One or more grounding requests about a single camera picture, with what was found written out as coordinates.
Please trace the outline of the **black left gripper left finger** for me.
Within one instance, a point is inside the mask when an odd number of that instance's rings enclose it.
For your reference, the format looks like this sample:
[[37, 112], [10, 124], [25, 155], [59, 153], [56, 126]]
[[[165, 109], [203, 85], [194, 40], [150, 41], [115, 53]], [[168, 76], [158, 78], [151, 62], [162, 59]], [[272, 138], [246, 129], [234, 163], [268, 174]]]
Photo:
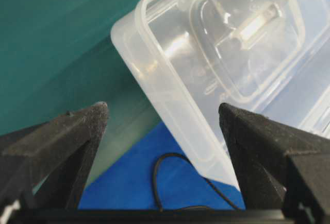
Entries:
[[107, 122], [101, 101], [2, 135], [1, 208], [77, 208]]

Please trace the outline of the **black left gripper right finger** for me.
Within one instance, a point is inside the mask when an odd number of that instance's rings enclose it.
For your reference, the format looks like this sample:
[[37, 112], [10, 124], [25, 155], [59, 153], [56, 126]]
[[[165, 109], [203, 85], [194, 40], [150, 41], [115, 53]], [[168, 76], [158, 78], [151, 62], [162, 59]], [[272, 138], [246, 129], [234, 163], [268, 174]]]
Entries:
[[228, 103], [219, 125], [248, 210], [329, 218], [329, 139]]

